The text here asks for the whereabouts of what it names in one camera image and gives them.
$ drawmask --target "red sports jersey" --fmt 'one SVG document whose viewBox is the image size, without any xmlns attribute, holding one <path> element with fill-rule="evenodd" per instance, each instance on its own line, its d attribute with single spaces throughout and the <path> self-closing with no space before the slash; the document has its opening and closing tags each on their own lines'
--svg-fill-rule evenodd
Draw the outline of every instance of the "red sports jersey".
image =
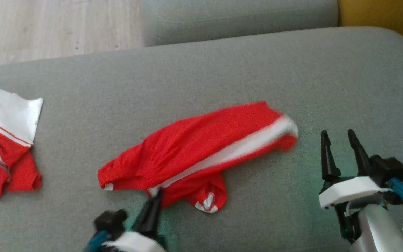
<svg viewBox="0 0 403 252">
<path fill-rule="evenodd" d="M 204 212 L 217 212 L 227 193 L 221 171 L 270 150 L 286 151 L 298 129 L 266 102 L 226 107 L 168 125 L 98 171 L 105 190 L 165 188 L 163 207 L 186 199 Z"/>
<path fill-rule="evenodd" d="M 43 99 L 25 100 L 0 89 L 0 197 L 11 191 L 37 190 L 41 175 L 29 151 Z"/>
</svg>

